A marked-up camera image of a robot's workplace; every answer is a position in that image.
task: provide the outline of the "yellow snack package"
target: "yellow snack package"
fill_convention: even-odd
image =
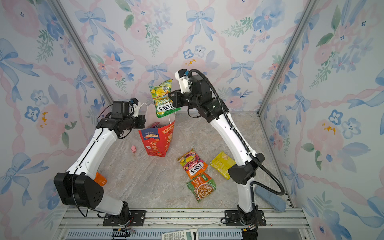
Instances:
[[[211,166],[218,170],[221,175],[223,175],[227,180],[231,177],[229,176],[228,169],[230,169],[236,162],[230,158],[225,152],[221,151],[212,161]]]
[[[172,79],[169,79],[159,86],[149,86],[152,98],[156,107],[156,115],[158,118],[167,116],[168,114],[174,113],[180,108],[174,108],[172,100],[168,97],[172,86]]]

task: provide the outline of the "calculator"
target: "calculator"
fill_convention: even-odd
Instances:
[[[177,232],[167,232],[161,235],[162,240],[199,240],[197,228]]]

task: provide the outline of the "black mounting plate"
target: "black mounting plate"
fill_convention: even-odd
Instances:
[[[129,210],[133,219],[130,227],[142,227],[144,225],[145,220],[145,210]],[[113,219],[104,219],[103,226],[106,227],[122,227],[118,225],[117,223],[112,223]]]
[[[238,210],[225,210],[224,214],[225,214],[226,222],[231,222],[236,219],[239,219]],[[263,226],[263,227],[266,226],[264,212],[261,210],[257,211],[257,222],[258,222],[258,226]],[[232,226],[244,226],[244,225],[240,221],[237,221],[237,222],[226,224],[226,226],[232,227]]]

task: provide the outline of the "floral wallpaper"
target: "floral wallpaper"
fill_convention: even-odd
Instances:
[[[261,115],[317,240],[384,239],[383,11],[320,0]]]
[[[115,100],[153,102],[149,85],[196,68],[230,110],[255,111],[307,0],[61,3]]]
[[[0,1],[1,239],[51,239],[66,206],[53,177],[106,103],[44,0]]]

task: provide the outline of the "candy bag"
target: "candy bag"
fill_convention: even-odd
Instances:
[[[231,177],[229,176],[228,169],[230,169],[235,164],[236,162],[232,158],[221,151],[221,153],[219,153],[211,161],[210,165],[218,170],[218,172],[221,173],[221,175],[223,175],[227,180],[229,180]]]
[[[156,115],[158,118],[167,116],[168,114],[174,113],[180,108],[173,107],[173,101],[168,97],[172,86],[172,79],[169,79],[159,86],[149,86],[152,94],[152,98],[155,102]]]
[[[194,178],[187,183],[187,186],[193,192],[198,202],[216,190],[215,181],[206,173],[202,173]]]
[[[191,151],[181,156],[177,161],[187,172],[190,179],[203,173],[208,167],[208,165],[196,154],[193,148]]]

